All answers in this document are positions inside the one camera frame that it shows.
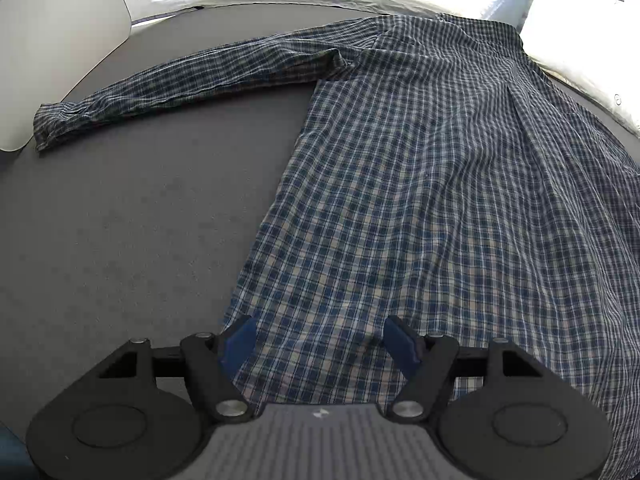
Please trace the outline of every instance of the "metal screw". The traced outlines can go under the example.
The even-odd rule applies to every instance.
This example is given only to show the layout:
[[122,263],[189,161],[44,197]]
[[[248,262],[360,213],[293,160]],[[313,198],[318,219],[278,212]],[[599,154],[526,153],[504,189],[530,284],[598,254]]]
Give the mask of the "metal screw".
[[396,402],[393,406],[394,413],[402,418],[412,418],[414,416],[422,415],[424,408],[419,402],[415,400],[401,400]]
[[223,400],[217,403],[216,411],[222,416],[240,416],[246,413],[248,406],[242,400]]

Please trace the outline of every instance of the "blue plaid fabric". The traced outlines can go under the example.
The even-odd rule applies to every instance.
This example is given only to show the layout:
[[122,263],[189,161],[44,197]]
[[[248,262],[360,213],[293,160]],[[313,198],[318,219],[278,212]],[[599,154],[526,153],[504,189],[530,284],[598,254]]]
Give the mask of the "blue plaid fabric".
[[466,346],[507,336],[607,414],[602,477],[635,475],[640,171],[514,28],[380,16],[236,43],[43,105],[37,147],[303,81],[316,91],[226,314],[258,320],[245,396],[388,403],[403,382],[381,345],[391,314]]

